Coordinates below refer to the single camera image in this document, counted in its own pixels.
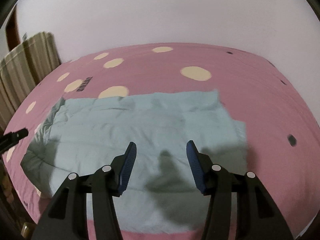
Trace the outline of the light blue puffer jacket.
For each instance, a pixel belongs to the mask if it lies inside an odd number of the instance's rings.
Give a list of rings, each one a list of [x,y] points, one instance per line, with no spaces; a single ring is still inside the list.
[[[209,199],[196,188],[187,142],[229,172],[247,171],[246,125],[231,118],[217,91],[60,99],[34,135],[21,167],[51,197],[68,174],[92,174],[129,143],[137,157],[114,200],[120,228],[136,233],[196,230]]]

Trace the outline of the striped headboard cover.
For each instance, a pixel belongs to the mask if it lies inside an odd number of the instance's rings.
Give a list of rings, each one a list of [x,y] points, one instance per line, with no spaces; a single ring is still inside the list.
[[[1,59],[1,132],[30,92],[61,64],[54,35],[40,32]]]

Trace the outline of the pink polka dot bedsheet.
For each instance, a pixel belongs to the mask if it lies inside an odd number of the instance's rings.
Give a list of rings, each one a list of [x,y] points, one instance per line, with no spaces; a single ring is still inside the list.
[[[246,124],[248,168],[268,189],[294,236],[319,211],[319,126],[293,85],[266,59],[193,43],[114,48],[57,67],[27,96],[7,132],[38,130],[59,98],[217,89]]]

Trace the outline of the brown wooden door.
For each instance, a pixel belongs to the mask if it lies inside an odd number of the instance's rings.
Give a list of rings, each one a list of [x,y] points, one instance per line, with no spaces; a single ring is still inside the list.
[[[10,14],[7,24],[5,26],[5,34],[7,39],[8,50],[12,51],[21,43],[20,36],[18,33],[16,6],[14,6],[12,13]]]

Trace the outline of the wall light switch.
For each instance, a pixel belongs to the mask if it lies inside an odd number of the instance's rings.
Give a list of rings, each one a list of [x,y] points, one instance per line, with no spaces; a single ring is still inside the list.
[[[26,41],[27,38],[28,38],[28,35],[27,35],[27,33],[25,33],[25,34],[22,36],[22,41],[23,41],[23,42]]]

